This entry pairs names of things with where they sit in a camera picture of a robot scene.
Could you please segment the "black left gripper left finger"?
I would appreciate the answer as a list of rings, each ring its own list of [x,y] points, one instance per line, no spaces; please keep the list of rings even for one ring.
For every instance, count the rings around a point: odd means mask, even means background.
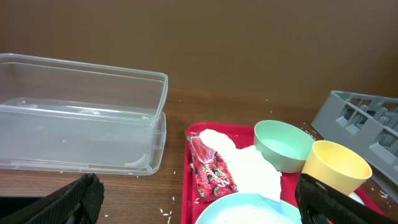
[[[45,197],[2,196],[1,224],[94,224],[104,201],[104,184],[96,174]]]

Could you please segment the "white napkin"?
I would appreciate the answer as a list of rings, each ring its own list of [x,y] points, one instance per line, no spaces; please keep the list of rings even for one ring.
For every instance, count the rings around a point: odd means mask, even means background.
[[[199,137],[205,146],[224,159],[238,192],[260,194],[280,201],[282,173],[265,160],[254,145],[238,149],[226,134],[212,129],[202,131]]]

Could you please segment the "white plastic spoon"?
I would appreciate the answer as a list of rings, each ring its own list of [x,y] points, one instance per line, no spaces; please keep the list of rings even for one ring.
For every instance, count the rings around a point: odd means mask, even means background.
[[[355,192],[349,194],[349,197],[352,198],[353,200],[357,201],[358,203],[364,205],[364,202],[361,199],[361,197],[358,194],[356,194]]]

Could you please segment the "mint green bowl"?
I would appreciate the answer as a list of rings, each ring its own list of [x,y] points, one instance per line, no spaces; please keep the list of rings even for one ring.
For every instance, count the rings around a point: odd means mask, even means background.
[[[254,127],[254,145],[277,171],[301,172],[315,142],[309,134],[289,123],[264,120]]]

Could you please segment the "yellow plastic cup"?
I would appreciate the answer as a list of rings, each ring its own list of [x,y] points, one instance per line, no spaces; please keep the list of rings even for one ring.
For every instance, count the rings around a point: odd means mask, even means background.
[[[326,140],[313,143],[302,172],[345,195],[352,194],[373,174],[360,155]]]

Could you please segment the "red strawberry snack wrapper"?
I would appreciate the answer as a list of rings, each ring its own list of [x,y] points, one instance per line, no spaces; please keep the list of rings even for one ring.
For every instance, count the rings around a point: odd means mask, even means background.
[[[206,146],[199,134],[187,134],[196,186],[204,202],[212,202],[238,192],[233,177],[222,156]]]

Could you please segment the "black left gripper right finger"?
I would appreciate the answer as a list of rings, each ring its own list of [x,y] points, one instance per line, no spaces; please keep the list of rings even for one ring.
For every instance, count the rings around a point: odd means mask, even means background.
[[[295,199],[303,224],[397,224],[308,174],[300,174]]]

